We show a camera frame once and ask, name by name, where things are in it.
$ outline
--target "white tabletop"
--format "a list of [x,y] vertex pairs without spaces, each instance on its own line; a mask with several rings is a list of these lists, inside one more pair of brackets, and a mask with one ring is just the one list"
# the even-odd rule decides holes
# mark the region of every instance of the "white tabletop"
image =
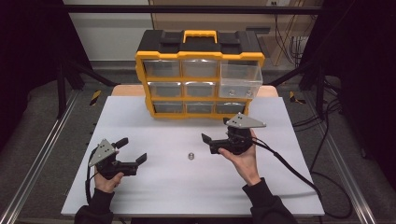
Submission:
[[[216,119],[154,119],[144,96],[109,96],[92,135],[62,210],[73,216],[84,204],[88,158],[105,138],[110,143],[123,137],[118,161],[135,161],[143,153],[148,160],[136,176],[125,176],[116,188],[110,209],[127,217],[243,217],[251,203],[242,191],[243,179],[221,155],[210,154],[201,133],[213,140],[227,138],[227,126]],[[270,148],[308,180],[312,178],[292,129],[282,98],[255,98],[249,116],[267,124],[254,132]],[[194,160],[189,160],[189,153]],[[295,216],[324,214],[318,195],[293,175],[272,153],[257,148],[258,168],[270,190],[279,195]]]

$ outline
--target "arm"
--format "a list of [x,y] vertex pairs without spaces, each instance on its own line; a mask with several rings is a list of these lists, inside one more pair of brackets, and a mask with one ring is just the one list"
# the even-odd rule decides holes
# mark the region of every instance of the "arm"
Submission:
[[[250,131],[251,135],[256,137],[255,133]],[[260,178],[256,162],[256,145],[253,144],[241,155],[234,155],[224,148],[220,148],[219,153],[233,163],[238,174],[247,183],[242,189],[253,205],[250,208],[253,223],[297,223],[280,198],[268,189],[264,178]]]
[[114,188],[121,182],[123,173],[116,174],[107,180],[100,174],[96,174],[95,189],[89,205],[82,206],[75,216],[76,224],[111,223],[113,213],[110,211],[111,200],[114,196]]

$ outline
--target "yellow storage organizer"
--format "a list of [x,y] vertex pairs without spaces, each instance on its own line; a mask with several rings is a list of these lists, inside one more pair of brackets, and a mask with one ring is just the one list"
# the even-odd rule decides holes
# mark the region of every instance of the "yellow storage organizer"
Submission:
[[262,85],[264,55],[250,31],[147,30],[135,59],[154,118],[247,115]]

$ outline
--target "sleeve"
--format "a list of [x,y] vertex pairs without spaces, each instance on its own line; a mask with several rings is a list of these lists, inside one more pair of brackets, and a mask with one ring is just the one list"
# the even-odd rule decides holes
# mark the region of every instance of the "sleeve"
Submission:
[[279,197],[274,196],[268,189],[265,179],[254,186],[245,185],[242,190],[249,197],[250,208],[254,224],[283,223],[296,224],[297,221],[291,212],[283,205]]
[[108,224],[113,221],[113,213],[110,211],[113,193],[105,193],[94,189],[89,205],[84,205],[76,213],[75,224]]

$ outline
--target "hand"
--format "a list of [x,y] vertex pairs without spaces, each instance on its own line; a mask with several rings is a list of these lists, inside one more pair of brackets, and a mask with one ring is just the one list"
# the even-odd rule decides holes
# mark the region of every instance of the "hand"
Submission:
[[[253,130],[250,129],[250,132],[251,136],[255,138],[256,134]],[[234,155],[224,148],[220,148],[219,153],[233,163],[238,174],[242,176],[249,186],[256,185],[262,181],[257,170],[256,145],[253,144],[246,152],[240,155]]]
[[116,188],[120,183],[124,173],[119,172],[112,179],[108,180],[104,178],[101,174],[97,173],[94,177],[95,187],[103,192],[112,193],[114,188]]

